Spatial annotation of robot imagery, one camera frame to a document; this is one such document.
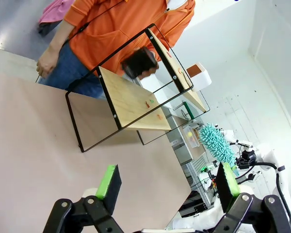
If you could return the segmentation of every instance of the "black object in hand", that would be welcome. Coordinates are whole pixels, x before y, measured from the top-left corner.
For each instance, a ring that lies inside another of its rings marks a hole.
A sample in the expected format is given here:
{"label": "black object in hand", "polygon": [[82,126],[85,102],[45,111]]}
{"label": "black object in hand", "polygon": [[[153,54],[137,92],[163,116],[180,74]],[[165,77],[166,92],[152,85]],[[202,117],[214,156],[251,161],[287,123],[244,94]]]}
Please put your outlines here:
{"label": "black object in hand", "polygon": [[122,63],[122,69],[132,79],[137,78],[144,71],[156,68],[158,62],[153,53],[147,48],[142,47],[126,58]]}

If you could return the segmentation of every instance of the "person in pink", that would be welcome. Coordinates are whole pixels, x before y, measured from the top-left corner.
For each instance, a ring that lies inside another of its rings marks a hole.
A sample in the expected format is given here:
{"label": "person in pink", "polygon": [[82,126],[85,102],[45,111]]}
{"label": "person in pink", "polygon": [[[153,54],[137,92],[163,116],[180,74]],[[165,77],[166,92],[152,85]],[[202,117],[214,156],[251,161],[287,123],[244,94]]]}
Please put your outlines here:
{"label": "person in pink", "polygon": [[75,0],[55,0],[48,5],[39,20],[38,32],[45,36],[63,19]]}

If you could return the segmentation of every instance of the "hand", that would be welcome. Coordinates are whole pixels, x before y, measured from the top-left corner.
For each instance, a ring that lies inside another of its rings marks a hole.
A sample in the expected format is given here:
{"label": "hand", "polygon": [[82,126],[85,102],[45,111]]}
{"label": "hand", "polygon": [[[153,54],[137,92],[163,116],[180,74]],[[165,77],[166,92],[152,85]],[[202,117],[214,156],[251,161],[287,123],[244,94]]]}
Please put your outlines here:
{"label": "hand", "polygon": [[142,79],[144,79],[144,78],[150,76],[151,74],[155,74],[155,72],[156,72],[156,70],[158,70],[158,68],[160,68],[160,67],[159,67],[159,64],[157,64],[157,66],[154,67],[154,68],[151,68],[151,69],[149,69],[149,70],[147,70],[147,71],[142,72],[142,74],[139,75],[138,78],[139,78],[140,80],[142,80]]}
{"label": "hand", "polygon": [[48,47],[37,62],[37,71],[42,78],[46,78],[56,67],[59,51]]}

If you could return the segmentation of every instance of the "pink clothing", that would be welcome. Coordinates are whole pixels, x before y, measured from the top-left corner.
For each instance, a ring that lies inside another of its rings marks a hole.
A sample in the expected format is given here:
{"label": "pink clothing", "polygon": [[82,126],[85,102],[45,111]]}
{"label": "pink clothing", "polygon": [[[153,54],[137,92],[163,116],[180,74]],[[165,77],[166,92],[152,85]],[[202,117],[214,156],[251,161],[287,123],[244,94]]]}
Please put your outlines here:
{"label": "pink clothing", "polygon": [[55,0],[44,9],[39,23],[52,23],[63,20],[74,1]]}

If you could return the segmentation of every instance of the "person's right hand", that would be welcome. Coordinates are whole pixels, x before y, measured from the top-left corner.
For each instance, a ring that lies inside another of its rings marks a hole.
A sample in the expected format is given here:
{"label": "person's right hand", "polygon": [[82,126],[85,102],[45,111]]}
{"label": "person's right hand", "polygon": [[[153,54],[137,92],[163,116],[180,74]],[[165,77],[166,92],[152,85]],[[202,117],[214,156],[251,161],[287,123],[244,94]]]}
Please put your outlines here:
{"label": "person's right hand", "polygon": [[59,51],[48,47],[37,62],[37,71],[42,78],[46,78],[56,67]]}

